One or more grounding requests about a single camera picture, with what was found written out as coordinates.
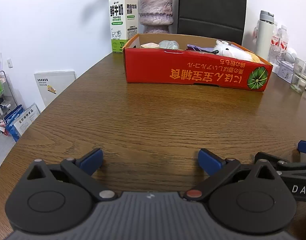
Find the wall outlet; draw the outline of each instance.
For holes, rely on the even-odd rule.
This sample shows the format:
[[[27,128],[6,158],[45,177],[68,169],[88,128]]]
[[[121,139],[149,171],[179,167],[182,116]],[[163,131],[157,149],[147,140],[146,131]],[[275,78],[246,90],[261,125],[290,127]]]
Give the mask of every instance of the wall outlet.
[[[13,68],[12,60],[10,58],[7,59],[8,67]]]

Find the red cardboard box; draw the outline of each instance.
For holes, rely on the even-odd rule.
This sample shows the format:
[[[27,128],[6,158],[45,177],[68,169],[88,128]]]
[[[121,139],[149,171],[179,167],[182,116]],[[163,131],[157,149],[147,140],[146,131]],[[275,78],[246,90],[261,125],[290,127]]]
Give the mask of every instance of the red cardboard box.
[[[177,41],[179,50],[144,49],[141,44]],[[228,42],[249,51],[234,42]],[[214,47],[216,39],[182,34],[137,34],[123,47],[128,83],[211,84],[226,88],[264,91],[272,65],[186,50],[187,44]]]

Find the floor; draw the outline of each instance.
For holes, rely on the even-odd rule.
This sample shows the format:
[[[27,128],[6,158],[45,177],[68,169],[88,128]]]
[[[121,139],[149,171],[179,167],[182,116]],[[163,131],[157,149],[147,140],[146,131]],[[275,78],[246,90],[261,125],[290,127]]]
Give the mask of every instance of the floor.
[[[14,145],[15,141],[12,137],[0,134],[0,166]]]

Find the wood grain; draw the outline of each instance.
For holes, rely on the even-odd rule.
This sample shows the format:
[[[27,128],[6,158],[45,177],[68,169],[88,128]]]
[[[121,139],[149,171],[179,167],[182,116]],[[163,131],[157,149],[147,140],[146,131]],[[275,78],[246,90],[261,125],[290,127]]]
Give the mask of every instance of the wood grain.
[[[203,85],[127,84],[121,54],[110,54],[61,93],[16,143],[0,168],[4,204],[32,160],[57,163],[103,149],[94,177],[116,191],[185,191],[203,180],[201,147],[252,162],[258,151],[292,158],[306,140],[306,92],[272,74],[264,93]],[[306,239],[306,203],[290,232]]]

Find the sticker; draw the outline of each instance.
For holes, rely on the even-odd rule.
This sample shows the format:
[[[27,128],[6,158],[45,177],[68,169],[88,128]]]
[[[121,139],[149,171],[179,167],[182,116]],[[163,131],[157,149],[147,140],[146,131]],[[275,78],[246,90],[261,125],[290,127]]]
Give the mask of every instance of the sticker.
[[[249,75],[247,85],[250,89],[259,89],[266,83],[267,77],[266,68],[258,67]]]
[[[53,94],[57,94],[56,90],[52,86],[49,86],[49,85],[48,85],[48,91],[50,91]]]

